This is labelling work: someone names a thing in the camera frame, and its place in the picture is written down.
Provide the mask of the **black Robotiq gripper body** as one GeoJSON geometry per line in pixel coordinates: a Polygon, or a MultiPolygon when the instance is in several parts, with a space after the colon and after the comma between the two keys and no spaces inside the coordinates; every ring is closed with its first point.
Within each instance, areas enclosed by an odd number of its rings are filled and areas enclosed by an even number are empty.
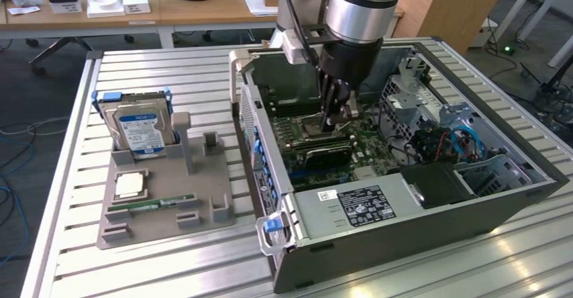
{"type": "Polygon", "coordinates": [[[327,79],[339,79],[357,89],[369,76],[383,40],[369,44],[346,41],[323,44],[318,60],[319,74],[327,79]]]}

